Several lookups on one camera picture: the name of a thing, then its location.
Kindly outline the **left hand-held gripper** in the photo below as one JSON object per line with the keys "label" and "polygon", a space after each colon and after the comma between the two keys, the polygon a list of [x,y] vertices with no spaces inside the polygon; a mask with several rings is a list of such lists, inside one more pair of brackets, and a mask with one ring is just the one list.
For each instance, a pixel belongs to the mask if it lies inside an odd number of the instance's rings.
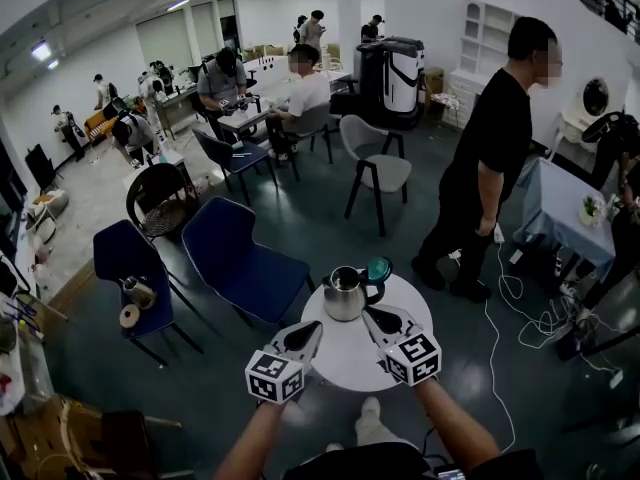
{"label": "left hand-held gripper", "polygon": [[[299,359],[310,365],[317,354],[323,326],[317,320],[281,329],[271,340],[274,348],[301,348]],[[279,355],[256,350],[245,367],[248,393],[263,402],[283,405],[305,387],[304,365]]]}

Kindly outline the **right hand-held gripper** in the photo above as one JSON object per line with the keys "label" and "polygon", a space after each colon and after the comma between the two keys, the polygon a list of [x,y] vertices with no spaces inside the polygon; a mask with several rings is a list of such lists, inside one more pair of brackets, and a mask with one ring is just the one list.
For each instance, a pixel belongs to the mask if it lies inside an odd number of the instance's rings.
{"label": "right hand-held gripper", "polygon": [[386,332],[408,332],[420,327],[406,310],[383,304],[366,306],[362,319],[371,340],[382,351],[387,371],[396,381],[414,387],[441,371],[441,347],[435,337],[425,331],[404,337],[388,347]]}

